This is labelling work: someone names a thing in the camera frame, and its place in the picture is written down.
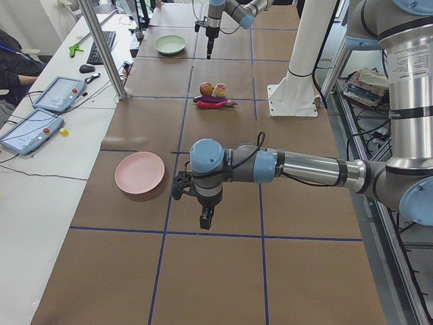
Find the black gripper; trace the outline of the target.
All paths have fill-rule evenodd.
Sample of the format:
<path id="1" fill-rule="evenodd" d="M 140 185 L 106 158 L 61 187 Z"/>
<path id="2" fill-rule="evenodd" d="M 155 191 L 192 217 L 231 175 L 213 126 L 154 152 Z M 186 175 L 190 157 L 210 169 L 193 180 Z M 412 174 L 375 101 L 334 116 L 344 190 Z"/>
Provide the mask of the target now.
<path id="1" fill-rule="evenodd" d="M 195 189 L 198 193 L 198 202 L 202 205 L 200 228 L 209 230 L 212 225 L 214 208 L 220 203 L 223 197 L 223 185 L 219 184 L 213 188 L 202 188 L 196 184 Z"/>
<path id="2" fill-rule="evenodd" d="M 207 47 L 206 47 L 206 59 L 210 60 L 212 56 L 212 51 L 214 47 L 214 40 L 217 38 L 217 27 L 206 27 L 206 36 L 208 37 Z"/>

